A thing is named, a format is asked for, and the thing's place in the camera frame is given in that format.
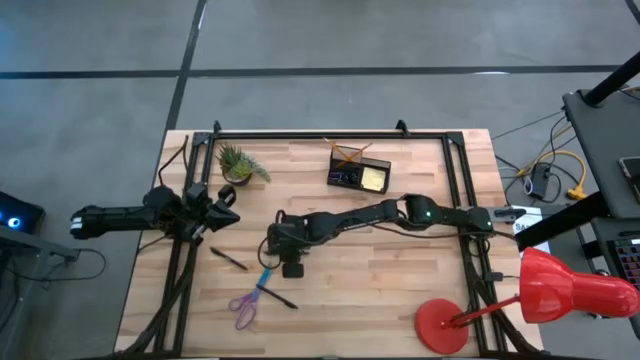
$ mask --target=lamp base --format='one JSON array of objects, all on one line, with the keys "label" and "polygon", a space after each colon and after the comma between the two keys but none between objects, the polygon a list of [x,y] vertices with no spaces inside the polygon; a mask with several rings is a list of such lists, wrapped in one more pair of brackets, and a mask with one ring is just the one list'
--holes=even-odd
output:
[{"label": "lamp base", "polygon": [[462,313],[458,305],[445,299],[429,300],[416,312],[415,328],[418,338],[429,350],[440,354],[453,354],[462,349],[469,339],[469,327],[443,328],[443,324]]}]

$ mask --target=wire bundle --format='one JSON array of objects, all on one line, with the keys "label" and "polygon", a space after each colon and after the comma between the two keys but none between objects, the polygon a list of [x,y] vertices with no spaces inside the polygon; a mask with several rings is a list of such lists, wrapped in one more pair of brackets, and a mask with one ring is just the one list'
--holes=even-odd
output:
[{"label": "wire bundle", "polygon": [[[504,132],[498,136],[495,136],[492,138],[492,140],[498,139],[500,137],[503,137],[505,135],[511,134],[515,131],[524,129],[528,126],[537,124],[543,120],[546,119],[550,119],[553,118],[556,115],[561,114],[563,111],[559,111],[559,112],[555,112],[553,114],[547,115],[545,117],[542,117],[540,119],[537,119],[535,121],[532,121],[528,124],[525,124],[523,126],[519,126],[513,130],[509,130],[507,132]],[[540,149],[540,151],[536,154],[536,156],[533,158],[533,160],[531,160],[527,165],[525,165],[523,168],[519,168],[517,166],[515,166],[514,164],[512,164],[511,162],[503,159],[500,156],[496,156],[496,159],[502,161],[503,163],[505,163],[506,165],[508,165],[509,167],[503,167],[503,168],[499,168],[500,170],[502,169],[509,169],[509,170],[513,170],[516,172],[515,176],[513,177],[502,177],[503,179],[513,179],[513,181],[511,181],[507,187],[505,188],[505,194],[508,194],[509,189],[518,181],[520,180],[522,182],[522,186],[523,186],[523,190],[524,193],[527,195],[531,195],[534,191],[533,188],[533,183],[531,181],[531,176],[533,175],[533,169],[535,168],[536,171],[544,171],[545,173],[548,172],[548,176],[549,177],[553,177],[555,180],[557,180],[558,182],[558,191],[556,192],[556,194],[554,195],[554,197],[550,200],[547,199],[540,199],[539,201],[542,201],[544,203],[554,203],[556,200],[558,200],[558,198],[560,197],[561,193],[562,193],[562,179],[560,178],[560,176],[558,176],[555,172],[552,171],[552,169],[555,170],[560,170],[563,173],[565,173],[567,176],[569,176],[575,183],[576,186],[574,188],[569,188],[569,190],[567,191],[567,197],[569,197],[570,199],[573,200],[581,200],[584,199],[587,195],[584,193],[584,182],[586,179],[586,164],[584,162],[584,160],[582,160],[582,158],[580,156],[578,156],[577,154],[571,152],[571,151],[566,151],[566,150],[559,150],[560,148],[566,146],[567,144],[569,144],[571,141],[576,139],[576,136],[574,135],[573,137],[569,138],[568,140],[566,140],[564,143],[562,143],[559,146],[555,146],[554,144],[554,140],[556,140],[557,138],[559,138],[560,136],[562,136],[563,134],[565,134],[566,132],[568,132],[569,130],[572,129],[572,125],[566,124],[565,126],[561,127],[557,132],[555,131],[555,129],[558,127],[558,125],[560,125],[560,123],[566,119],[566,116],[562,116],[560,119],[558,119],[556,121],[556,123],[553,125],[553,127],[551,127],[551,130],[549,132],[549,141],[547,141],[544,146]],[[551,151],[545,152],[547,150],[547,147],[551,147]],[[570,172],[568,172],[567,170],[565,170],[564,168],[558,166],[555,164],[555,160],[557,155],[563,155],[563,156],[569,156],[572,157],[574,159],[576,159],[581,167],[582,167],[582,174],[580,176],[580,180],[576,179],[575,176],[573,176]],[[543,162],[543,160],[546,160],[548,158],[551,157],[551,161],[550,162]],[[536,202],[538,201],[538,199],[533,199],[533,201],[531,202],[531,204],[529,206],[534,205]]]}]

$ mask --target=marker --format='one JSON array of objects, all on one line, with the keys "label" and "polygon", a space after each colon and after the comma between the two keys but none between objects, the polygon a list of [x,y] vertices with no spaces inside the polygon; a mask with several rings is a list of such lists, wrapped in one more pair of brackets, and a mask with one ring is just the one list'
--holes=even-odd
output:
[{"label": "marker", "polygon": [[233,265],[243,269],[244,271],[249,271],[249,268],[246,267],[243,263],[241,263],[241,262],[239,262],[239,261],[237,261],[235,259],[232,259],[229,255],[227,255],[227,254],[223,253],[222,251],[214,248],[213,246],[209,247],[209,250],[211,250],[211,252],[214,255],[220,256],[221,258],[223,258],[223,259],[227,260],[228,262],[232,263]]},{"label": "marker", "polygon": [[298,307],[296,306],[296,304],[292,303],[291,301],[283,298],[282,296],[274,293],[273,291],[267,289],[266,287],[260,285],[260,284],[256,284],[256,287],[264,292],[266,292],[267,294],[273,296],[274,298],[282,301],[285,305],[287,305],[288,308],[290,309],[297,309]]}]

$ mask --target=red desk lamp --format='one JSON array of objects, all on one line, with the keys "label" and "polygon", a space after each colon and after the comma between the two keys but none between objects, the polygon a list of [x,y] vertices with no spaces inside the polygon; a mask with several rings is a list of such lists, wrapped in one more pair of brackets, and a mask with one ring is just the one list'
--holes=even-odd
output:
[{"label": "red desk lamp", "polygon": [[453,354],[467,343],[467,325],[473,319],[517,301],[524,320],[535,324],[558,319],[571,310],[611,317],[629,317],[640,311],[640,292],[627,281],[575,273],[557,258],[530,247],[522,258],[519,295],[470,314],[451,301],[429,300],[416,313],[416,332],[432,351]]}]

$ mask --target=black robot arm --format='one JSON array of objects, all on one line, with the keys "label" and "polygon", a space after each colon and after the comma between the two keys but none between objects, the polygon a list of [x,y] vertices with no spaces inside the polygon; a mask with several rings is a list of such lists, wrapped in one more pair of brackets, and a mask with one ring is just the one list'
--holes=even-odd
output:
[{"label": "black robot arm", "polygon": [[82,208],[71,216],[70,232],[84,240],[109,231],[158,229],[167,236],[189,240],[200,226],[217,231],[238,222],[240,217],[229,209],[235,200],[235,190],[229,185],[220,189],[216,202],[208,196],[203,183],[187,189],[184,200],[161,185],[144,196],[143,206]]},{"label": "black robot arm", "polygon": [[[406,213],[398,209],[404,202]],[[468,231],[491,234],[493,224],[485,208],[468,210],[439,206],[433,199],[418,194],[406,194],[398,200],[383,200],[379,204],[340,214],[315,212],[307,215],[287,215],[279,211],[276,222],[267,230],[267,255],[279,256],[285,278],[304,276],[301,256],[312,246],[335,238],[341,232],[389,222],[408,231],[424,231],[435,224],[464,227]]]}]

